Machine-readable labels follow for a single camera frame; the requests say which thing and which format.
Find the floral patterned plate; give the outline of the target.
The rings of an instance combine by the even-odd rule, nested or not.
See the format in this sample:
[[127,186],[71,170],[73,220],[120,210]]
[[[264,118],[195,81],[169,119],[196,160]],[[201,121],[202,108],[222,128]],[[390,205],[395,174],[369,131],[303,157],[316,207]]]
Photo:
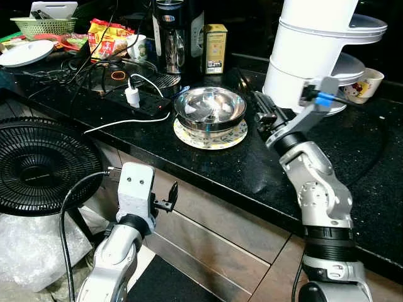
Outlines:
[[247,122],[242,119],[240,123],[228,130],[213,133],[204,133],[198,130],[189,130],[182,126],[177,118],[173,120],[173,132],[179,141],[202,150],[223,150],[241,143],[247,133]]

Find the green plastic basket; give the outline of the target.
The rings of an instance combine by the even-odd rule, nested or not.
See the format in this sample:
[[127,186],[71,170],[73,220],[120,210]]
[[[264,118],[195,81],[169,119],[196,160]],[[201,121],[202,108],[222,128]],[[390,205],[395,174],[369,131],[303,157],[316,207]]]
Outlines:
[[29,40],[34,40],[35,35],[53,34],[64,35],[73,32],[77,18],[10,18],[20,32]]

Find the dark bottle white label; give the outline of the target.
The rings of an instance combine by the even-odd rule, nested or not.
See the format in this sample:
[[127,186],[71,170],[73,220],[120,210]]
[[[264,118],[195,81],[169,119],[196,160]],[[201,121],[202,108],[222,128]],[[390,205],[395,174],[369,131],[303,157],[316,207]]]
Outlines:
[[190,0],[190,59],[191,69],[193,72],[200,73],[202,71],[202,55],[203,55],[203,28],[205,25],[205,13],[203,8],[203,0]]

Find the yellow tin box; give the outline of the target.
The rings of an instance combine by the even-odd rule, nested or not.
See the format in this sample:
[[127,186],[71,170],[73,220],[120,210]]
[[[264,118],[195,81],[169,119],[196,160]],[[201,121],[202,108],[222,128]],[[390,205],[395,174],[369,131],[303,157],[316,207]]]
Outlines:
[[203,71],[205,75],[222,74],[224,73],[228,29],[224,24],[207,24],[204,26],[204,33]]

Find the white cartoon print cup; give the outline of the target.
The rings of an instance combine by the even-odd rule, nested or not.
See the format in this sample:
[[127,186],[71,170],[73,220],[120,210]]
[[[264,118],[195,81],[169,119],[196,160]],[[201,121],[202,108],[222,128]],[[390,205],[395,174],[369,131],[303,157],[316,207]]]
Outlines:
[[384,78],[385,75],[382,72],[365,68],[365,72],[356,83],[343,86],[341,91],[352,103],[365,104],[377,92]]

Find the black induction cooktop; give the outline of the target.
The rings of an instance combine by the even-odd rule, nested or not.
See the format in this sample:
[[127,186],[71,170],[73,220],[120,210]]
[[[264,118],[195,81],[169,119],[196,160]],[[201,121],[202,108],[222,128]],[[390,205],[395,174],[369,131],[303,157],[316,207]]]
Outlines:
[[97,93],[123,91],[129,84],[145,86],[149,92],[159,89],[165,96],[173,95],[179,89],[181,77],[159,72],[155,64],[130,59],[113,59],[90,64],[77,78],[83,88]]

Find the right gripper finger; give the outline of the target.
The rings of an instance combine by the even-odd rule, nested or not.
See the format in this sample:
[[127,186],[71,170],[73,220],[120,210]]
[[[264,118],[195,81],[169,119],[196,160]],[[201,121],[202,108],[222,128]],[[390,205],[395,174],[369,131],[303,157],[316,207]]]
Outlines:
[[253,91],[256,99],[256,120],[273,120],[273,108],[271,108],[270,98],[264,93]]
[[264,93],[260,93],[260,111],[266,115],[279,117],[282,115],[282,109],[276,106],[270,97]]

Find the red yellow snack packet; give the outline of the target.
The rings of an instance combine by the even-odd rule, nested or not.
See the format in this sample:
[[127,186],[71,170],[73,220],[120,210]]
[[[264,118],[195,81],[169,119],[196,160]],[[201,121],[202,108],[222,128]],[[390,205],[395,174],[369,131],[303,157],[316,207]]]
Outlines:
[[88,30],[89,49],[93,60],[104,60],[110,55],[127,54],[127,38],[135,31],[118,23],[93,18]]

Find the white flat box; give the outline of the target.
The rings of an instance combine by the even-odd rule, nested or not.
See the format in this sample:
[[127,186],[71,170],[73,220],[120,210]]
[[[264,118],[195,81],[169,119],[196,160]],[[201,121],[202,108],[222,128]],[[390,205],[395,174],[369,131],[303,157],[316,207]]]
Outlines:
[[72,18],[77,9],[77,2],[32,2],[30,17],[37,18]]

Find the black electric fan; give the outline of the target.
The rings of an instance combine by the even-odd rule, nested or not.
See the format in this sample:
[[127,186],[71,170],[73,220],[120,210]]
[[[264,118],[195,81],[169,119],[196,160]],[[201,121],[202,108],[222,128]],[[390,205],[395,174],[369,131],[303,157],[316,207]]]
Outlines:
[[69,126],[40,117],[0,119],[0,213],[48,216],[74,209],[97,192],[101,153]]

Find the black power strip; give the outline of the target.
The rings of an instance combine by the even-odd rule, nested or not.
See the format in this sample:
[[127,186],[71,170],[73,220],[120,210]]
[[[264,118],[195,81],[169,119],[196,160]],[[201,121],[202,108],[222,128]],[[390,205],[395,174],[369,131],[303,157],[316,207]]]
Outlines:
[[164,117],[164,114],[173,110],[173,102],[168,98],[159,97],[146,90],[139,89],[139,108],[132,107],[126,98],[126,84],[112,89],[108,93],[103,93],[103,98],[107,103],[115,104],[119,109],[144,117]]

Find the black glass blender jug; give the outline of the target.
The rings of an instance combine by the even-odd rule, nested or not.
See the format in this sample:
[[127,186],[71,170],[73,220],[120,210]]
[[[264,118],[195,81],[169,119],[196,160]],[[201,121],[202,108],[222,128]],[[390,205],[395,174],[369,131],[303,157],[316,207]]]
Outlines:
[[165,73],[179,75],[185,65],[188,17],[185,0],[153,0],[157,57]]

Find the kitchen base cabinet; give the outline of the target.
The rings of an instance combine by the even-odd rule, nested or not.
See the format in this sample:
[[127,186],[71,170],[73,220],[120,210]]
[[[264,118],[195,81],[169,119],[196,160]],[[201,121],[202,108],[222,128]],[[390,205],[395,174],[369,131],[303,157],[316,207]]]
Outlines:
[[[147,246],[220,299],[287,302],[302,255],[302,225],[293,188],[278,155],[254,135],[225,150],[198,150],[172,133],[115,138],[97,133],[113,163],[134,161],[157,170],[165,195],[179,184],[173,214],[161,214]],[[321,136],[317,143],[340,181],[351,184],[352,218],[360,260],[377,302],[403,302],[402,209],[394,179],[395,157],[370,165],[376,135]]]

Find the plain white plate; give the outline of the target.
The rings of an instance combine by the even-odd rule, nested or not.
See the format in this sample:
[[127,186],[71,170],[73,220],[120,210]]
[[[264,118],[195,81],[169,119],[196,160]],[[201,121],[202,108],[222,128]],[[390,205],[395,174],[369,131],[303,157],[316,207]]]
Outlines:
[[0,55],[0,66],[16,68],[37,62],[49,55],[54,47],[55,42],[50,40],[37,40],[17,46]]

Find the black floor mat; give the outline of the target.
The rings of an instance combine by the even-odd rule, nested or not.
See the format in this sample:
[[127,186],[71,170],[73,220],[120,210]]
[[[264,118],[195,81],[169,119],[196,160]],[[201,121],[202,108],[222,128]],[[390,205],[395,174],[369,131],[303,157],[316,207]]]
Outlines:
[[222,302],[215,294],[155,256],[132,289],[127,302]]

